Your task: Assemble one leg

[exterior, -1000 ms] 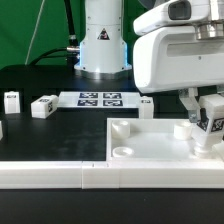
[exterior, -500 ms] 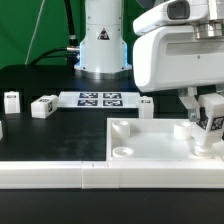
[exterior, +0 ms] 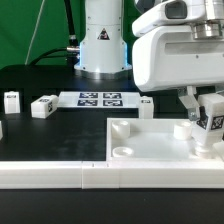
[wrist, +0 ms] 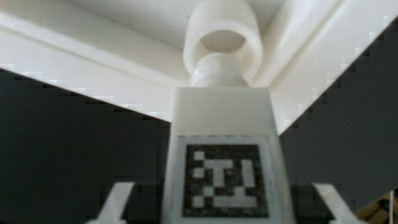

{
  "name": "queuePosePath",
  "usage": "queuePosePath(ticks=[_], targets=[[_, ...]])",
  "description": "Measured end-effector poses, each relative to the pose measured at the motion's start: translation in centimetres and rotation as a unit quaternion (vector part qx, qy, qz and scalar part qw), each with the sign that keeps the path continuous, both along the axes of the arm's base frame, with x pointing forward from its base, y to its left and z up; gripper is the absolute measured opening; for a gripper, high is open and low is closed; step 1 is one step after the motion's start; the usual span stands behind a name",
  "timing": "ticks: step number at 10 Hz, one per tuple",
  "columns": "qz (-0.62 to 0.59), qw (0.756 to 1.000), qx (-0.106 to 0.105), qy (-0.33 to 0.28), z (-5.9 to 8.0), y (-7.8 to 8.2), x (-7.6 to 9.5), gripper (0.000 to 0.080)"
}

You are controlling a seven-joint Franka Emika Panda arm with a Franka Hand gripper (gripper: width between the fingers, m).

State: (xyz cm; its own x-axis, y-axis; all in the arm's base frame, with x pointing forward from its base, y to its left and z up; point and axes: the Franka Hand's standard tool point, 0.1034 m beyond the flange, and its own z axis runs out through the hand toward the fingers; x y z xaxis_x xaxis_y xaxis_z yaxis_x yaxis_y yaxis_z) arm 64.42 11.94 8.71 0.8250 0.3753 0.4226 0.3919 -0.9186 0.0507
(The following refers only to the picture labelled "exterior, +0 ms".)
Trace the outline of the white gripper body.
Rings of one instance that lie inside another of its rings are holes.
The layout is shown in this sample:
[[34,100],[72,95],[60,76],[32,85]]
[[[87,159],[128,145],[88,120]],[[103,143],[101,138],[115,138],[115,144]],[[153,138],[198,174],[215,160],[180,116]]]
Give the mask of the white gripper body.
[[133,77],[142,92],[224,83],[224,40],[194,40],[189,26],[162,26],[137,39]]

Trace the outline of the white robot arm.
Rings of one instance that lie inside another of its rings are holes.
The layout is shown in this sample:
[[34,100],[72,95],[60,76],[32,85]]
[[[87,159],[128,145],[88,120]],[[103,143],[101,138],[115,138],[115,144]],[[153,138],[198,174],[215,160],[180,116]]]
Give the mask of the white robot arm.
[[132,62],[122,38],[123,0],[85,0],[86,34],[75,66],[92,79],[132,70],[143,92],[179,88],[192,120],[199,118],[193,89],[224,83],[224,0],[134,0],[141,16]]

